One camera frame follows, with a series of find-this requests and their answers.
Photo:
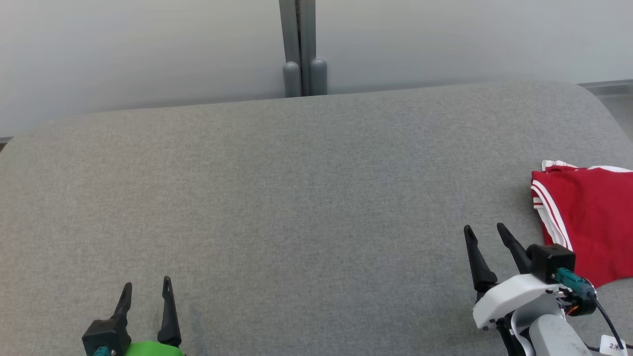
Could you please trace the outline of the dark grey wall pillar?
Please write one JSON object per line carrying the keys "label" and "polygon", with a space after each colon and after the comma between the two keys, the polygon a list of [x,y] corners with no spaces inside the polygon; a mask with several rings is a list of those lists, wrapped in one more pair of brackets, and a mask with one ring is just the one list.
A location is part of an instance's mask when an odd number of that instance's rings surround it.
{"label": "dark grey wall pillar", "polygon": [[316,0],[278,0],[285,97],[327,95],[327,65],[317,56]]}

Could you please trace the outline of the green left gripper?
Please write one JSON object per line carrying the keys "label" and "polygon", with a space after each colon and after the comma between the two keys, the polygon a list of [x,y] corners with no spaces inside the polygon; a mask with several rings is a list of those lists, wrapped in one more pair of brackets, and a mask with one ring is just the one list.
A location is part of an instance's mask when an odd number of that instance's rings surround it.
{"label": "green left gripper", "polygon": [[[132,295],[133,284],[127,282],[111,318],[116,320],[127,319],[127,314],[131,308]],[[124,356],[186,356],[178,348],[181,345],[181,330],[177,317],[172,281],[169,276],[165,276],[163,279],[161,295],[164,306],[161,327],[157,334],[158,342],[132,343]]]}

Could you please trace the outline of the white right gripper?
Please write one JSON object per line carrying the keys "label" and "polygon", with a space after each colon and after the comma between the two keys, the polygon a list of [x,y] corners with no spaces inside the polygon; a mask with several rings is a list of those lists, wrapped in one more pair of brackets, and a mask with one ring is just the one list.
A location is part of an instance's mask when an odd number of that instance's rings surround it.
{"label": "white right gripper", "polygon": [[511,253],[520,275],[513,276],[497,285],[497,275],[488,267],[478,247],[478,239],[472,228],[465,225],[465,243],[472,273],[473,288],[483,297],[473,307],[473,320],[477,329],[492,327],[497,320],[510,313],[517,313],[514,326],[527,326],[529,321],[541,315],[563,316],[560,289],[572,288],[571,282],[546,284],[531,275],[531,259],[525,248],[511,234],[504,223],[497,224],[502,243]]}

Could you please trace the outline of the red white striped jersey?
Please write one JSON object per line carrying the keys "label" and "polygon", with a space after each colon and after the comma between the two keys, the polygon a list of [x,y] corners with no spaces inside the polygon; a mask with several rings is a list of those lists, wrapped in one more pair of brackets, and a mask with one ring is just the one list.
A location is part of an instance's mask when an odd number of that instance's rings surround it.
{"label": "red white striped jersey", "polygon": [[530,189],[545,244],[574,252],[576,274],[597,288],[633,278],[633,171],[544,160]]}

